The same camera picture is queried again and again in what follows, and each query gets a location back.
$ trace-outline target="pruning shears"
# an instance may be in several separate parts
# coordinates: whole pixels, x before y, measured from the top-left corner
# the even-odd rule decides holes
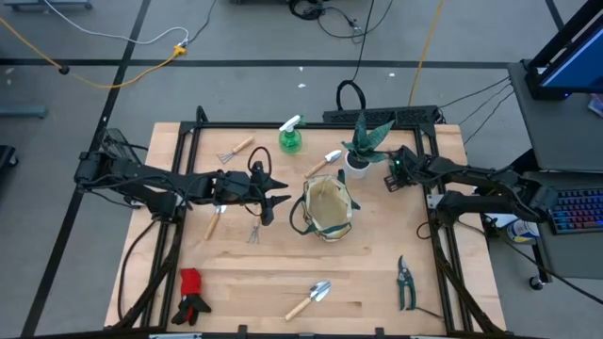
[[[401,255],[398,259],[398,287],[399,287],[399,309],[403,310],[414,310],[416,307],[416,291],[415,291],[415,281],[413,280],[413,275],[411,275],[411,271],[408,269],[406,265],[406,260],[404,260],[404,256]],[[404,300],[404,287],[408,286],[411,290],[411,305],[406,308],[406,303]]]

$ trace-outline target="wooden table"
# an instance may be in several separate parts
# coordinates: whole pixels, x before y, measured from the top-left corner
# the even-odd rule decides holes
[[[147,165],[170,170],[178,128],[179,123],[155,125]],[[438,125],[436,131],[440,155],[466,163],[458,126]],[[366,178],[348,180],[350,194],[362,209],[354,211],[353,229],[343,240],[325,243],[313,234],[300,236],[289,227],[288,215],[293,202],[302,193],[303,175],[327,152],[343,149],[340,141],[351,140],[353,131],[303,130],[303,148],[296,155],[279,150],[278,133],[271,129],[202,130],[195,172],[246,169],[253,147],[245,149],[226,165],[222,165],[216,154],[227,153],[241,140],[255,136],[255,146],[262,145],[270,150],[272,177],[289,184],[289,188],[275,190],[272,194],[290,194],[294,198],[275,208],[275,220],[260,230],[259,245],[247,243],[253,216],[241,206],[228,206],[208,241],[203,240],[204,232],[215,207],[195,206],[188,212],[178,266],[200,269],[203,298],[213,312],[200,314],[194,329],[188,325],[170,324],[169,331],[235,332],[238,325],[245,324],[249,326],[249,332],[265,333],[370,334],[376,327],[385,328],[387,334],[446,333],[443,321],[432,315],[399,310],[397,261],[403,254],[415,279],[417,306],[442,313],[432,244],[416,237],[416,227],[426,220],[422,188],[405,187],[389,193],[383,183],[383,177],[388,175],[386,162],[374,164]],[[394,150],[400,144],[414,149],[414,134],[391,131],[380,148]],[[258,155],[257,159],[267,165],[264,155]],[[336,174],[342,161],[328,165],[318,174]],[[183,162],[181,172],[186,168],[186,159]],[[449,185],[448,188],[470,192],[468,186]],[[123,253],[149,220],[146,210],[133,213]],[[480,227],[476,216],[463,216],[463,221]],[[124,310],[134,303],[148,282],[157,231],[155,226],[138,243],[127,264]],[[461,227],[456,228],[456,236],[467,289],[493,322],[504,329],[485,239]],[[106,315],[107,325],[118,320],[117,278]],[[322,302],[310,304],[292,321],[285,322],[285,314],[308,295],[309,287],[324,279],[332,281],[331,293]],[[152,324],[157,323],[162,297],[163,287],[160,286],[155,295]],[[172,315],[179,299],[178,276],[171,299]],[[455,294],[451,295],[451,301],[457,305]],[[456,328],[460,329],[458,307],[453,311]]]

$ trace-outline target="wooden handle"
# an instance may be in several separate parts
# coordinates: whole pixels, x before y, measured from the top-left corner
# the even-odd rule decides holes
[[[312,167],[312,169],[308,170],[307,173],[305,173],[305,178],[308,179],[309,177],[313,176],[314,173],[318,172],[320,169],[322,169],[323,167],[327,166],[327,160],[322,160],[320,161],[320,163],[318,163],[316,166]]]
[[[205,231],[205,236],[204,236],[205,240],[209,240],[209,238],[211,237],[211,234],[214,233],[214,229],[216,228],[216,225],[218,225],[219,218],[220,218],[220,213],[216,213],[214,215],[214,217],[211,218],[211,221],[209,222],[209,227],[207,228],[207,231]]]
[[[240,144],[238,144],[238,146],[236,146],[233,149],[233,154],[239,153],[242,149],[244,149],[245,147],[247,147],[252,142],[253,142],[253,137],[246,138],[245,141],[241,142]]]
[[[293,319],[295,317],[295,315],[297,315],[299,312],[301,312],[306,306],[308,306],[310,304],[310,302],[312,302],[312,299],[310,299],[310,297],[304,299],[302,302],[300,302],[297,306],[295,306],[295,308],[293,310],[291,310],[291,312],[289,312],[288,314],[285,315],[285,320],[289,321],[291,319]]]

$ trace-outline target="potted plant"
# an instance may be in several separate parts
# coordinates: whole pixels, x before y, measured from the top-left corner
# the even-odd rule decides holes
[[[375,149],[383,142],[393,124],[394,121],[390,121],[367,134],[367,120],[365,115],[360,113],[351,142],[341,141],[348,149],[344,166],[347,177],[361,179],[367,174],[371,163],[378,163],[387,158],[386,152],[378,152]]]

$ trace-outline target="bag handle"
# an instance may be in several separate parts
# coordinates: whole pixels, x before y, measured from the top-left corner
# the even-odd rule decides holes
[[[300,205],[300,203],[303,202],[303,194],[301,195],[301,197],[293,204],[293,207],[291,207],[291,212],[289,213],[289,225],[291,225],[291,228],[293,230],[295,230],[295,232],[301,234],[301,235],[306,235],[306,234],[310,234],[312,232],[314,232],[317,227],[314,226],[313,224],[310,224],[310,226],[308,226],[308,228],[305,231],[301,231],[300,229],[298,229],[297,227],[295,227],[295,225],[293,224],[293,214],[295,213],[295,211],[298,209],[298,206]]]
[[[337,180],[339,182],[341,182],[341,184],[345,185],[346,184],[346,172],[342,169],[340,169],[337,172]],[[359,210],[360,209],[360,205],[358,203],[356,203],[352,198],[351,198],[351,194],[348,192],[348,195],[350,196],[350,201],[351,201],[351,209],[355,209],[355,210]]]

